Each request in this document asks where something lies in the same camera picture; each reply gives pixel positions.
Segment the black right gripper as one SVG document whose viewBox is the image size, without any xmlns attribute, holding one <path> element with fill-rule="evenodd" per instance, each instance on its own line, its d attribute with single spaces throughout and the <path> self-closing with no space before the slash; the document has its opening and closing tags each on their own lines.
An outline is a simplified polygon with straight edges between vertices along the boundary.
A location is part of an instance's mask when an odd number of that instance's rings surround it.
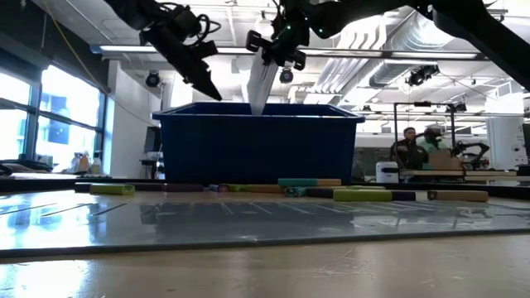
<svg viewBox="0 0 530 298">
<path fill-rule="evenodd" d="M 274 62 L 274 52 L 279 66 L 290 65 L 295 70 L 304 70 L 306 54 L 296 48 L 309 45 L 309 27 L 306 14 L 294 6 L 278 6 L 272 20 L 272 41 L 266 40 L 257 31 L 249 31 L 245 47 L 263 60 L 265 65 Z"/>
</svg>

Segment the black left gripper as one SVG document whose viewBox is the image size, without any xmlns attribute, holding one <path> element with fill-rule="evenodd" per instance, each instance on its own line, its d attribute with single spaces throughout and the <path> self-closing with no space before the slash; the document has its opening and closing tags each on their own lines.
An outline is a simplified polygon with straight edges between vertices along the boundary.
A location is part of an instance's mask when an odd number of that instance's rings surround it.
<svg viewBox="0 0 530 298">
<path fill-rule="evenodd" d="M 219 23 L 204 13 L 195 15 L 189 6 L 160 4 L 159 7 L 159 16 L 140 31 L 140 45 L 151 44 L 171 64 L 198 60 L 185 71 L 184 81 L 202 94 L 221 101 L 222 96 L 211 80 L 209 66 L 203 61 L 218 53 L 216 44 L 207 41 L 206 37 L 219 30 Z"/>
</svg>

